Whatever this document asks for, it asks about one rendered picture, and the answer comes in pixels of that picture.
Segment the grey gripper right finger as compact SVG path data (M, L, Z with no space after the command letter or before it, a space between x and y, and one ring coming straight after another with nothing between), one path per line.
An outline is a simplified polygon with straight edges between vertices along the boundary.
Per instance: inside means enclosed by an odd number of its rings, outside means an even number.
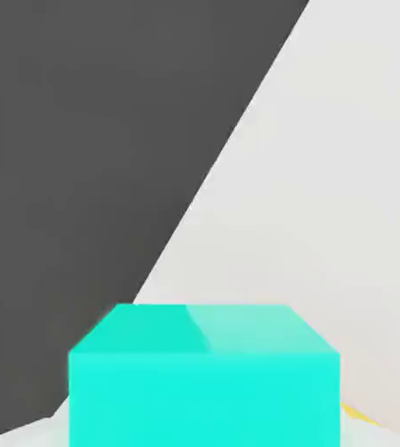
M341 413L341 447L400 447L400 434Z

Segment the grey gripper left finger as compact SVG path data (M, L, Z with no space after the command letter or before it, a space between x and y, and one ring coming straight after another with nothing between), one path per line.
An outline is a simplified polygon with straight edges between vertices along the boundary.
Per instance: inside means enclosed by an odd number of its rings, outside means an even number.
M69 447L69 402L50 417L1 434L0 447Z

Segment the small yellow cube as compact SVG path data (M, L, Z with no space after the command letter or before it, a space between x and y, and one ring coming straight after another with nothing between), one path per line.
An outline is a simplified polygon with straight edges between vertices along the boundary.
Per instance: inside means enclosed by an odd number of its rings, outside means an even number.
M361 411L347 405L345 402L341 403L341 408L346 412L346 414L355 419L355 420L360 420L360 421L364 421L365 423L369 423L375 426L379 426L379 423L376 422L375 420L369 418L368 416L364 415Z

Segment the small cyan cube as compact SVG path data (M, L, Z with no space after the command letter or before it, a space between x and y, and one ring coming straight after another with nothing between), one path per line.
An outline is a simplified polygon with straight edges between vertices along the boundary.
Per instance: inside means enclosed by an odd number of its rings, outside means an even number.
M69 447L340 447L340 365L288 306L119 304L69 352Z

